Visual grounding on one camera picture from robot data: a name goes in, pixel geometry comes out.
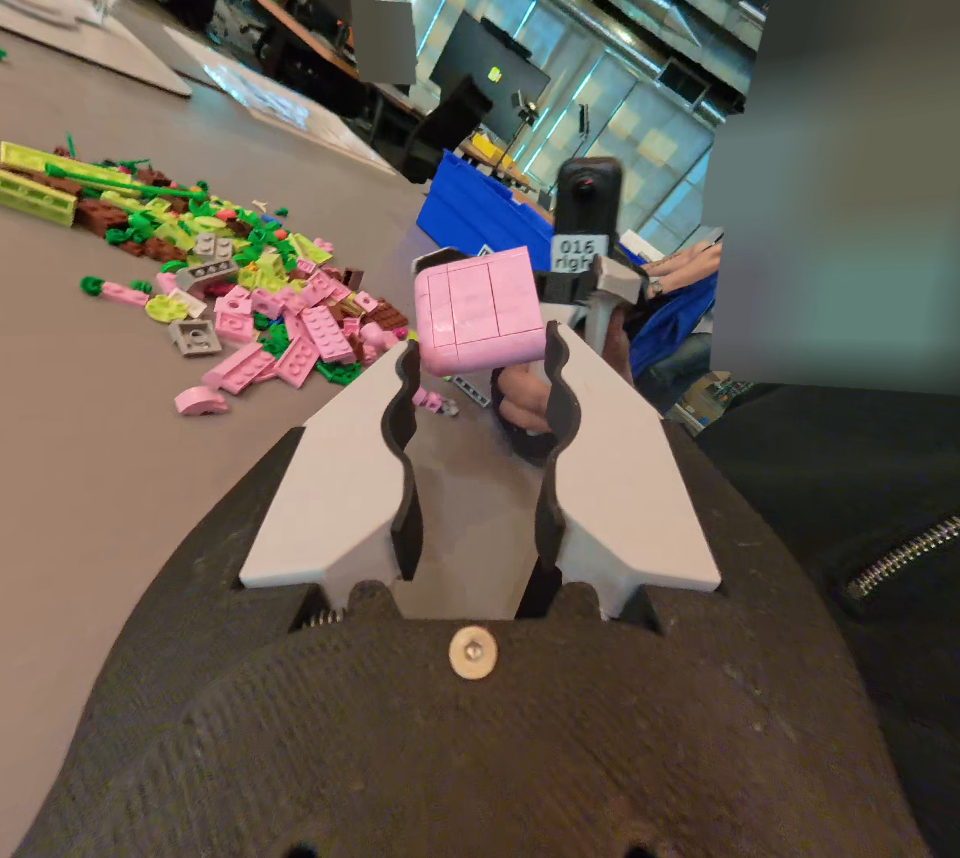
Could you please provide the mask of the black office chair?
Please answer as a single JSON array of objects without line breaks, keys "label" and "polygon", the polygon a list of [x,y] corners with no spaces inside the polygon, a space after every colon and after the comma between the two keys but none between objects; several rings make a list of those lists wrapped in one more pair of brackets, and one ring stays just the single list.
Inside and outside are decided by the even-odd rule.
[{"label": "black office chair", "polygon": [[399,173],[414,184],[432,180],[445,152],[453,153],[470,137],[493,106],[474,77],[463,76],[410,132],[397,167]]}]

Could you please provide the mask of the small pink curved brick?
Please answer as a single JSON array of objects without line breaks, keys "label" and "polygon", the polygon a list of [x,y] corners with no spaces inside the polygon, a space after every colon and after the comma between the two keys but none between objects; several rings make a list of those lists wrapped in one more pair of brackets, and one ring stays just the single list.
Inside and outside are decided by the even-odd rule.
[{"label": "small pink curved brick", "polygon": [[174,408],[182,417],[222,415],[230,411],[227,400],[216,390],[198,385],[174,397]]}]

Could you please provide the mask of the black monitor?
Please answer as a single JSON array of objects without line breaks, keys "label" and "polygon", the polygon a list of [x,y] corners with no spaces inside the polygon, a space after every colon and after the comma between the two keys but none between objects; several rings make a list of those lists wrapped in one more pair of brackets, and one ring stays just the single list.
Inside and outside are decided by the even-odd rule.
[{"label": "black monitor", "polygon": [[550,76],[528,60],[510,36],[492,31],[492,25],[462,11],[440,50],[429,80],[445,97],[458,82],[470,75],[477,88],[491,102],[482,119],[499,139],[513,138],[522,125],[519,107],[513,98],[520,93],[538,106],[550,83]]}]

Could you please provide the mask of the printed paper sheet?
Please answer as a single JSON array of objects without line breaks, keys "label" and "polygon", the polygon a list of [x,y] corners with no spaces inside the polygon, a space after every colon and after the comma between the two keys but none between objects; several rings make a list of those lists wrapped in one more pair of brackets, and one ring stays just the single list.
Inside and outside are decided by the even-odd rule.
[{"label": "printed paper sheet", "polygon": [[257,121],[296,134],[387,175],[399,174],[332,111],[172,27],[163,29],[177,48],[201,66],[202,82],[216,85]]}]

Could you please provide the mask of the grey square plate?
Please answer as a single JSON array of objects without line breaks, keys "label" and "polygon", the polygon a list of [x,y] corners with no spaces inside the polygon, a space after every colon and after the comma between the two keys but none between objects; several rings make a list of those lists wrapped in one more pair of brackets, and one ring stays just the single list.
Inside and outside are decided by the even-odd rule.
[{"label": "grey square plate", "polygon": [[221,353],[222,343],[208,319],[179,320],[167,325],[174,349],[184,359]]}]

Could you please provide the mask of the blue plastic bin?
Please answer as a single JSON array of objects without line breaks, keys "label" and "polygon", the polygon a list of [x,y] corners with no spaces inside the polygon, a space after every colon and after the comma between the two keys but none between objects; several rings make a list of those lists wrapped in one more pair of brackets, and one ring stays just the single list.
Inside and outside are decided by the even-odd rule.
[{"label": "blue plastic bin", "polygon": [[534,270],[550,269],[552,226],[506,185],[449,151],[442,154],[415,223],[440,248],[476,256],[485,247],[495,252],[525,247]]}]

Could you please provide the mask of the person's right hand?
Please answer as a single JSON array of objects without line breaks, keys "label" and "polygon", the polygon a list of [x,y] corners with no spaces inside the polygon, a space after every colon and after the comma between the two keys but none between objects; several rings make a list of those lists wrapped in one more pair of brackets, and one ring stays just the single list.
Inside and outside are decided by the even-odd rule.
[{"label": "person's right hand", "polygon": [[530,435],[551,432],[546,414],[551,385],[540,362],[504,368],[498,374],[496,388],[500,418]]}]

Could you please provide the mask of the person's black jacket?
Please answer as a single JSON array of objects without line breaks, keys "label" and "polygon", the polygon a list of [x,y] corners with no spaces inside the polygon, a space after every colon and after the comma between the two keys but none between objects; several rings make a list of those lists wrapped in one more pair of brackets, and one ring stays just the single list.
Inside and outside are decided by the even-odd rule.
[{"label": "person's black jacket", "polygon": [[959,398],[755,384],[695,443],[846,640],[921,836],[959,855]]}]

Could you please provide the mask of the pile of mixed toy bricks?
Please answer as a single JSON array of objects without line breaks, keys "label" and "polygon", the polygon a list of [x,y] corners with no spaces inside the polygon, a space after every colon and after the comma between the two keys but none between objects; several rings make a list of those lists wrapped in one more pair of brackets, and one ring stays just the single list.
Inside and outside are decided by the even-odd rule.
[{"label": "pile of mixed toy bricks", "polygon": [[194,386],[228,404],[273,380],[299,389],[314,373],[345,387],[417,336],[389,300],[362,288],[362,270],[333,266],[332,243],[234,204],[204,181],[175,182],[150,158],[83,161],[68,135],[52,152],[3,141],[1,168],[6,209],[87,231],[151,263],[150,276],[128,281],[82,276],[82,294],[130,308],[168,336],[174,321],[214,324],[219,354],[184,359],[169,339],[181,359],[209,362]]}]

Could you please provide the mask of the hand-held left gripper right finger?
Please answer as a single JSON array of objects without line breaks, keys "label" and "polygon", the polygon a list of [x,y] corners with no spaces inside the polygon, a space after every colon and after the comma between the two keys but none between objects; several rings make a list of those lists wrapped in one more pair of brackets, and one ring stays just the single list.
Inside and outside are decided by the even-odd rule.
[{"label": "hand-held left gripper right finger", "polygon": [[570,326],[545,329],[556,438],[534,513],[538,561],[618,619],[642,588],[714,593],[722,577],[664,423]]}]

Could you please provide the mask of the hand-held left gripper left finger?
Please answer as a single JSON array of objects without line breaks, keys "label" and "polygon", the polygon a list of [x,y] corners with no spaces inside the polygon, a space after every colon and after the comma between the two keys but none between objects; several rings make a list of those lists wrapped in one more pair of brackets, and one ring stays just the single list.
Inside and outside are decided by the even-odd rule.
[{"label": "hand-held left gripper left finger", "polygon": [[419,345],[406,340],[306,420],[246,561],[244,588],[316,585],[334,610],[365,581],[414,579],[424,518],[405,450]]}]

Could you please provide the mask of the pink rounded tile block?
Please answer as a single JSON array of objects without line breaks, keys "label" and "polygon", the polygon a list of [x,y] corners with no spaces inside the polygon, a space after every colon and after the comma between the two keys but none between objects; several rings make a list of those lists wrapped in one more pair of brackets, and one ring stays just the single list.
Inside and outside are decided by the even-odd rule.
[{"label": "pink rounded tile block", "polygon": [[421,364],[435,376],[545,359],[546,325],[524,246],[419,271],[414,312]]}]

